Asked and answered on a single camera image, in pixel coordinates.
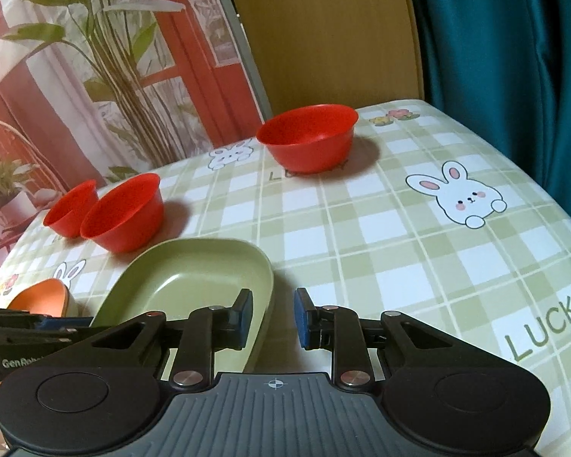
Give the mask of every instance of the curtain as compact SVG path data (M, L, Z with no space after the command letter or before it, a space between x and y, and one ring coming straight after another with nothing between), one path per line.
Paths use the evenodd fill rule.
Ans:
M571 216L571 0L413 0L427 100Z

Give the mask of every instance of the pink flower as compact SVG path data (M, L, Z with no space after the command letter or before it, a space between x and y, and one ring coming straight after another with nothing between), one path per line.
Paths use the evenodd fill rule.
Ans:
M408 115L410 115L410 111L407 109L392 109L390 111L387 112L387 114L390 117L396 118L396 120L399 120L400 118L404 118L407 117Z

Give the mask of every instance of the printed backdrop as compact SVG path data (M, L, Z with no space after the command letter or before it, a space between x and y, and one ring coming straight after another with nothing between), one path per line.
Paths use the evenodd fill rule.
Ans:
M38 212L252 136L219 0L0 0L0 265Z

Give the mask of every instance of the rabbit print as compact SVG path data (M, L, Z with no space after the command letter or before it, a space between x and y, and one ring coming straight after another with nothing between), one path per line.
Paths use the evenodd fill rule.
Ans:
M230 146L214 149L209 153L212 160L209 162L209 165L207 165L207 168L220 170L234 161L247 160L254 152L254 150L248 146L249 142L250 140L246 139L245 141L236 142Z
M70 284L72 280L79 276L80 272L83 270L86 264L86 260L83 259L77 262L70 271L67 270L67 265L62 262L55 273L53 273L53 278L60 280L68 289L70 288Z
M498 190L467 178L467 170L456 161L442 165L446 182L429 175L409 175L406 183L417 192L434 196L449 219L470 229L484 226L493 211L502 213L507 204Z

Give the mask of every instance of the green and white tablecloth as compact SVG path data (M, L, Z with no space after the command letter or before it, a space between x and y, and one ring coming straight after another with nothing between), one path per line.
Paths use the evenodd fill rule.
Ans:
M453 193L465 176L453 163L443 171L452 161L486 187ZM271 259L276 307L258 369L329 371L327 353L297 345L296 287L361 317L400 310L537 374L552 399L538 450L571 457L571 220L463 125L418 100L392 102L360 110L349 159L321 176L287 173L255 139L157 173L167 216L153 243L236 238ZM428 177L409 178L414 190L409 175ZM494 190L506 204L494 203L483 226L454 221L490 207ZM80 314L93 315L139 252L57 239L42 218L0 269L0 307L61 265Z

